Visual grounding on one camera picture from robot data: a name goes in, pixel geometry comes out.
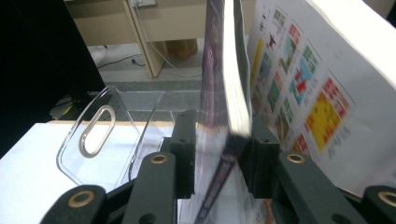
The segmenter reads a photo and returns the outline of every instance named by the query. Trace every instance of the floor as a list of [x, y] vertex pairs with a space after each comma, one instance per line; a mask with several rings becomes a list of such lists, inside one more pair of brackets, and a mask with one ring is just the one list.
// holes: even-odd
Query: floor
[[[149, 78], [149, 73], [137, 44], [108, 45], [88, 47], [101, 77], [107, 86], [115, 86], [119, 91], [198, 91], [201, 89], [201, 65], [203, 58], [203, 39], [197, 39], [198, 51], [186, 62], [167, 59], [158, 77]], [[134, 108], [146, 108], [149, 94], [140, 94]], [[63, 98], [51, 110], [54, 119], [69, 119], [64, 114], [69, 111], [71, 99]]]

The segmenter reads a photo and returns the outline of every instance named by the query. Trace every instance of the black metal bracket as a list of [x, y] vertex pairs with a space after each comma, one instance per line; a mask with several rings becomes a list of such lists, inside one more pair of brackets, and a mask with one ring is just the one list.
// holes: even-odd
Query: black metal bracket
[[334, 186], [309, 157], [281, 152], [255, 117], [252, 133], [239, 165], [253, 197], [272, 200], [277, 224], [396, 223], [396, 189], [373, 186], [359, 199]]

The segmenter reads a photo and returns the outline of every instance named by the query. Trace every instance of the white table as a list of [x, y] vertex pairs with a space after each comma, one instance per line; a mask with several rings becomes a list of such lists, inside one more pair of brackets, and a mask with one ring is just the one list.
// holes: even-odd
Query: white table
[[37, 123], [0, 160], [2, 223], [39, 223], [56, 200], [76, 186], [56, 165], [71, 127]]

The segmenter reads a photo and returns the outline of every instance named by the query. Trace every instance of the white paper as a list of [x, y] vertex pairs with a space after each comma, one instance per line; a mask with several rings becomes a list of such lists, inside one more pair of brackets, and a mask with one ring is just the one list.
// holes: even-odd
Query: white paper
[[257, 2], [247, 45], [254, 111], [282, 149], [311, 156], [360, 196], [396, 187], [395, 39], [357, 1], [271, 0]]

